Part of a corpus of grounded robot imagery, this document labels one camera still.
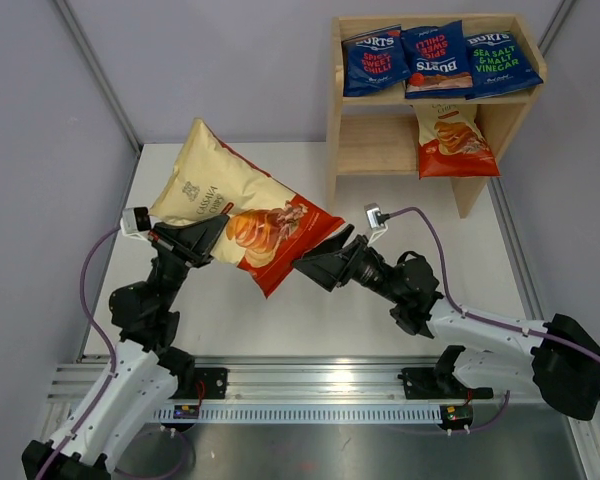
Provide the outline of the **cream orange cassava chips bag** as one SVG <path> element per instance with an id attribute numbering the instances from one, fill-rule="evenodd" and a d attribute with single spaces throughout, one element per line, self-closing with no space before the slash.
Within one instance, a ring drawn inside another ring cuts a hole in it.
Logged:
<path id="1" fill-rule="evenodd" d="M 419 178 L 497 177 L 496 158 L 470 104 L 414 106 L 418 122 Z"/>

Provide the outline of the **blue Burts chilli bag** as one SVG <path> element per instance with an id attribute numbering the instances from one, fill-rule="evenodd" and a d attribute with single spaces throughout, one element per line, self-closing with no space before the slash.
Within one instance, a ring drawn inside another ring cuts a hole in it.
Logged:
<path id="1" fill-rule="evenodd" d="M 375 94 L 411 77 L 401 33 L 400 25 L 392 25 L 342 41 L 346 56 L 345 97 Z"/>
<path id="2" fill-rule="evenodd" d="M 403 30 L 401 43 L 411 71 L 405 83 L 407 99 L 464 97 L 472 92 L 461 20 Z"/>

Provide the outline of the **blue Burts sea salt bag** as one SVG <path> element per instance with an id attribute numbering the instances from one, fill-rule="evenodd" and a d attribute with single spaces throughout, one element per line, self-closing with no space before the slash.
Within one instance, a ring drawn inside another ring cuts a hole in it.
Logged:
<path id="1" fill-rule="evenodd" d="M 510 31 L 465 38 L 473 86 L 467 99 L 525 90 L 543 83 Z"/>

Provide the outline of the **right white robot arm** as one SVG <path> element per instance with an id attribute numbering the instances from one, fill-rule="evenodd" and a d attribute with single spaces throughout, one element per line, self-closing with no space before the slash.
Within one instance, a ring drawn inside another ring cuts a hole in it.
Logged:
<path id="1" fill-rule="evenodd" d="M 491 317 L 453 301 L 427 259 L 406 251 L 389 265 L 344 231 L 300 259 L 294 268 L 327 291 L 349 282 L 388 300 L 397 326 L 412 336 L 446 343 L 433 369 L 445 397 L 492 389 L 538 395 L 554 410 L 589 421 L 600 403 L 600 346 L 572 317 L 550 321 Z"/>

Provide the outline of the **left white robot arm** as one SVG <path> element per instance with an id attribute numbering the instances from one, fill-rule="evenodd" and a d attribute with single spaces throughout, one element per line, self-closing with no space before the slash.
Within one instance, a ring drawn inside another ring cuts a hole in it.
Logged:
<path id="1" fill-rule="evenodd" d="M 108 237 L 122 233 L 156 251 L 144 281 L 109 299 L 120 337 L 112 342 L 88 320 L 109 351 L 109 362 L 75 412 L 45 441 L 22 454 L 29 479 L 108 479 L 149 416 L 171 396 L 195 388 L 195 360 L 173 347 L 180 315 L 172 305 L 192 269 L 208 265 L 229 218 L 225 214 L 185 227 L 153 223 L 147 208 L 126 209 Z"/>

